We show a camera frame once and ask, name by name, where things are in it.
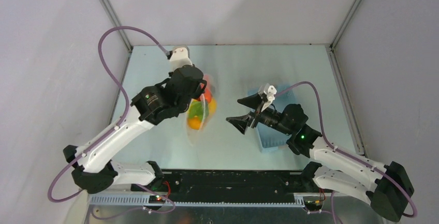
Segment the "green pepper stem piece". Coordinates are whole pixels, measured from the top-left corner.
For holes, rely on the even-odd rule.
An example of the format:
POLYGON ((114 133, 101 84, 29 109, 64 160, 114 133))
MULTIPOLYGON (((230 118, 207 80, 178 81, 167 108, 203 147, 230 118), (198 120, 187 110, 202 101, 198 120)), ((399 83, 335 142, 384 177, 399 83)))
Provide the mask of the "green pepper stem piece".
POLYGON ((193 101, 190 104, 189 110, 188 110, 188 118, 189 117, 195 117, 200 116, 202 119, 205 119, 209 116, 209 110, 208 110, 208 104, 206 104, 204 101, 193 101))

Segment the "clear dotted zip top bag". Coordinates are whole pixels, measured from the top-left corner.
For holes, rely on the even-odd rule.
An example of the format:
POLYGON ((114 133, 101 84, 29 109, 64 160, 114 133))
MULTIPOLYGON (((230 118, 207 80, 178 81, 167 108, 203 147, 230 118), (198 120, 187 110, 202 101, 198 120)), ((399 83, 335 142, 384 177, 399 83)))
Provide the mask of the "clear dotted zip top bag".
POLYGON ((203 79, 207 82, 204 93, 189 104, 186 112, 186 134, 191 146, 200 140, 201 134, 217 109, 216 84, 210 74, 205 74, 203 79))

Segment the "yellow lemon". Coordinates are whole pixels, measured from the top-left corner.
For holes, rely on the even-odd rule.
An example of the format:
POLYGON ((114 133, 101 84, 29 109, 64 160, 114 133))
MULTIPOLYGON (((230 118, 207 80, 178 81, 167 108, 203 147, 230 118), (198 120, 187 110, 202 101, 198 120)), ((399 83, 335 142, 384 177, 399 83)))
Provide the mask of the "yellow lemon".
POLYGON ((211 98, 210 102, 208 102, 209 115, 215 114, 216 109, 217 109, 217 101, 215 100, 215 98, 211 98))

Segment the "orange yellow bell pepper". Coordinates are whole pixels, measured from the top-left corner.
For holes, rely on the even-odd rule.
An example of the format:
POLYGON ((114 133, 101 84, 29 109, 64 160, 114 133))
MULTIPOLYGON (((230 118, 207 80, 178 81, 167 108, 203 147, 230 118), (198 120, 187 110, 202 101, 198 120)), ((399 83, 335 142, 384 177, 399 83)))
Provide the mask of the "orange yellow bell pepper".
POLYGON ((204 121, 200 116, 189 117, 186 120, 186 123, 187 126, 192 130, 201 130, 204 125, 204 121))

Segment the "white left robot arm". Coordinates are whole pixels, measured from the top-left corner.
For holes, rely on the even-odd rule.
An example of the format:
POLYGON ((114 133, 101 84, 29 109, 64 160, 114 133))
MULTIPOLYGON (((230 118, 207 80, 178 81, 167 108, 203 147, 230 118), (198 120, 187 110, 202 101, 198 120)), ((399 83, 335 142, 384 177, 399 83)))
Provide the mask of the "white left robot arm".
POLYGON ((73 167, 74 183, 82 190, 95 194, 126 184, 144 186, 151 191, 162 188, 164 175, 156 162, 124 165, 113 160, 113 156, 142 133, 186 112, 190 102, 205 92, 207 82, 195 66, 182 66, 169 75, 164 81, 143 88, 120 119, 98 138, 83 146, 64 148, 64 156, 73 167))

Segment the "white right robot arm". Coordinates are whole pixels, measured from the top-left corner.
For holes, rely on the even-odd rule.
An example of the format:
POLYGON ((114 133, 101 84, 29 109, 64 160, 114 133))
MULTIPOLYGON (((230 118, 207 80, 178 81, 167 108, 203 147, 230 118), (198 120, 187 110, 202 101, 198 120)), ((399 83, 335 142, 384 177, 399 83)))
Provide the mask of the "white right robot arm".
POLYGON ((308 116, 300 104, 288 104, 279 112, 269 108, 271 101, 259 94, 237 102, 252 109, 247 115, 226 118, 241 133, 265 125, 288 135, 286 144, 294 154, 311 159, 301 174, 304 190, 321 188, 354 197, 392 222, 404 216, 414 188, 401 164, 393 161, 386 165, 327 144, 319 131, 307 125, 308 116))

